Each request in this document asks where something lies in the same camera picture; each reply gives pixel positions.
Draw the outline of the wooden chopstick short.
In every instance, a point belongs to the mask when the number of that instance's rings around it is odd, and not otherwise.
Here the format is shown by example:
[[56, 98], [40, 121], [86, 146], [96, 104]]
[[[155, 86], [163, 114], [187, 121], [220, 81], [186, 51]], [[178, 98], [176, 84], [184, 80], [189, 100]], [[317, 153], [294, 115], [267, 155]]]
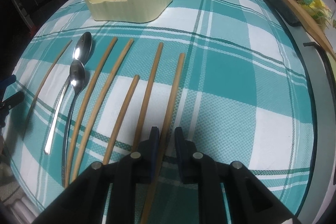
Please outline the wooden chopstick short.
[[115, 142], [117, 140], [118, 133], [120, 131], [123, 119], [125, 117], [127, 108], [130, 104], [130, 101], [132, 99], [134, 91], [137, 87], [138, 81], [139, 81], [139, 75], [135, 75], [132, 79], [131, 85], [130, 85], [128, 91], [127, 91], [127, 94], [126, 94], [125, 99], [122, 103], [120, 112], [119, 112], [118, 117], [116, 119], [116, 123], [114, 125], [113, 130], [112, 130], [112, 133], [111, 133], [111, 136], [110, 136], [110, 139], [109, 139], [109, 142], [108, 142], [105, 154], [104, 154], [104, 158], [103, 158], [103, 161], [102, 161], [102, 163], [104, 165], [108, 164], [109, 161], [110, 161], [110, 157], [112, 155], [112, 151], [113, 151]]

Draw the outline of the teal white checkered tablecloth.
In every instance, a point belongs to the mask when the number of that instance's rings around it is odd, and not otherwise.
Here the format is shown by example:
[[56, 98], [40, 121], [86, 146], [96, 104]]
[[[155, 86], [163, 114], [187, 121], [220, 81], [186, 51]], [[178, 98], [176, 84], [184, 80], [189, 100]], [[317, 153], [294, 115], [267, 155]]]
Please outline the teal white checkered tablecloth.
[[69, 88], [60, 108], [51, 152], [45, 143], [56, 100], [69, 74], [72, 52], [84, 32], [93, 36], [85, 68], [92, 76], [117, 38], [97, 79], [80, 125], [83, 134], [106, 80], [127, 42], [125, 56], [100, 107], [80, 168], [102, 161], [114, 124], [135, 75], [139, 82], [110, 157], [131, 151], [147, 81], [160, 42], [141, 137], [162, 127], [178, 58], [185, 53], [171, 128], [214, 160], [242, 162], [292, 213], [309, 182], [313, 116], [306, 74], [295, 46], [265, 0], [173, 0], [145, 24], [98, 22], [84, 0], [69, 0], [27, 46], [6, 96], [25, 94], [6, 119], [5, 150], [21, 188], [38, 210], [62, 191], [61, 158]]

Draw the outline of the dark rolled mat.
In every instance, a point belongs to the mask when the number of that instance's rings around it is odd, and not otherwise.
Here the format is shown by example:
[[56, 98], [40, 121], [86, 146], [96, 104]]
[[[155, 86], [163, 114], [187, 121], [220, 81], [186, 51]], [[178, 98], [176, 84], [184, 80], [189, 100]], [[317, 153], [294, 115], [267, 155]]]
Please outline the dark rolled mat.
[[282, 16], [282, 18], [292, 27], [301, 25], [298, 17], [285, 3], [284, 0], [267, 0], [271, 6]]

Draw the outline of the wooden cutting board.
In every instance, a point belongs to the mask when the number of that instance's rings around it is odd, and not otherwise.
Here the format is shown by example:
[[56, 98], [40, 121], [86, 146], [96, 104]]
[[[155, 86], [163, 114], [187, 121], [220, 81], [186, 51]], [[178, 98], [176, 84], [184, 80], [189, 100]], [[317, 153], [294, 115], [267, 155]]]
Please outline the wooden cutting board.
[[301, 22], [306, 32], [336, 60], [335, 52], [323, 31], [319, 28], [314, 19], [294, 0], [282, 0], [292, 10], [298, 20]]

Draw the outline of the bag of colourful sponges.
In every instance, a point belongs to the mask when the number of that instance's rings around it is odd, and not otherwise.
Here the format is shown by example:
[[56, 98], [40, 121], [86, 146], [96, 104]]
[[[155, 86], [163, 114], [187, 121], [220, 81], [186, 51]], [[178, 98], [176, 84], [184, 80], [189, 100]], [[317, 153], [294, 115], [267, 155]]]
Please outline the bag of colourful sponges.
[[314, 19], [321, 30], [335, 27], [333, 13], [323, 0], [296, 0], [296, 2]]

